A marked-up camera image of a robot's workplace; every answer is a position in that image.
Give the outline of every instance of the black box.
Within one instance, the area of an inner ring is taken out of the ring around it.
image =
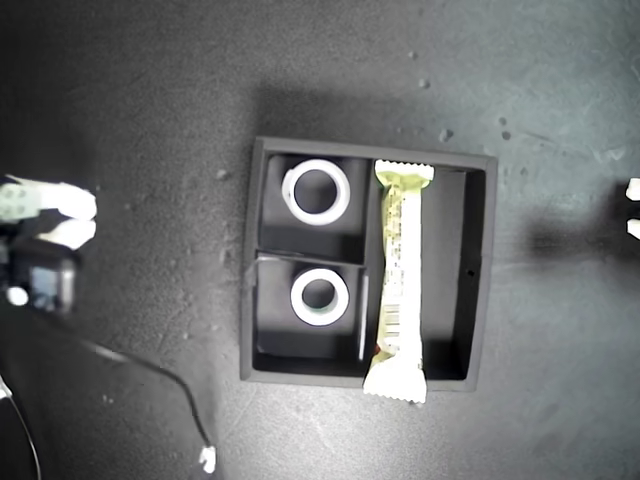
[[[312,158],[346,174],[349,207],[336,222],[309,226],[282,197],[285,173]],[[486,320],[497,159],[336,143],[258,138],[244,246],[241,378],[361,387],[377,335],[384,273],[382,187],[374,161],[425,163],[434,181],[422,202],[422,342],[429,390],[474,390]],[[290,289],[310,267],[337,271],[350,292],[334,324],[295,315]]]

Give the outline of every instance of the textured tabletop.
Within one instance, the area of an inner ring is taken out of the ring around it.
[[[0,164],[97,191],[73,322],[186,377],[219,478],[639,479],[639,25],[635,0],[5,0]],[[475,393],[240,382],[258,134],[499,157]],[[47,480],[197,459],[172,384],[5,307],[0,371]],[[28,479],[4,408],[0,476]]]

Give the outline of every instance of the white ring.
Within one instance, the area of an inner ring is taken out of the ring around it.
[[[333,300],[326,307],[312,308],[302,299],[302,293],[311,282],[325,280],[334,289]],[[344,280],[333,270],[314,268],[302,273],[291,287],[291,306],[298,318],[314,327],[326,327],[337,321],[349,306],[349,290]]]
[[[305,212],[300,205],[298,205],[295,189],[302,175],[315,170],[324,172],[331,177],[333,183],[336,184],[336,199],[333,205],[324,212],[309,213]],[[349,200],[351,199],[351,187],[349,186],[347,176],[340,167],[335,163],[316,158],[296,165],[285,174],[284,180],[282,181],[282,197],[293,216],[301,222],[313,226],[329,225],[339,219],[347,210]]]

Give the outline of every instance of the barcode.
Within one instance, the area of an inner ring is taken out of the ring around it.
[[[400,335],[400,305],[384,305],[382,307],[382,321],[385,325],[387,337]]]

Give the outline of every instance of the small hole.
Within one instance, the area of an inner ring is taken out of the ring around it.
[[[335,288],[326,280],[314,280],[302,291],[302,301],[311,308],[325,308],[333,301]]]
[[[315,214],[331,208],[336,201],[338,189],[329,175],[312,170],[298,179],[293,194],[302,210]]]

